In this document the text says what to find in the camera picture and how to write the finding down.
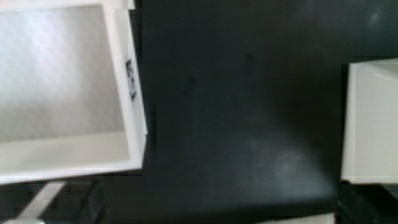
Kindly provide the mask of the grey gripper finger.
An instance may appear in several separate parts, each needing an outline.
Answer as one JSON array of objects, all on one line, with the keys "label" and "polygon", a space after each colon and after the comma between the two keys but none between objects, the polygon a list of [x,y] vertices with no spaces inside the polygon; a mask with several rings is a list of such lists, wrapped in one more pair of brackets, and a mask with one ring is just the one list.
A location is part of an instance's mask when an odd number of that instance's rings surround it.
[{"label": "grey gripper finger", "polygon": [[63,181],[47,182],[33,196],[31,201],[17,215],[10,220],[10,224],[45,224],[40,215],[65,186]]}]

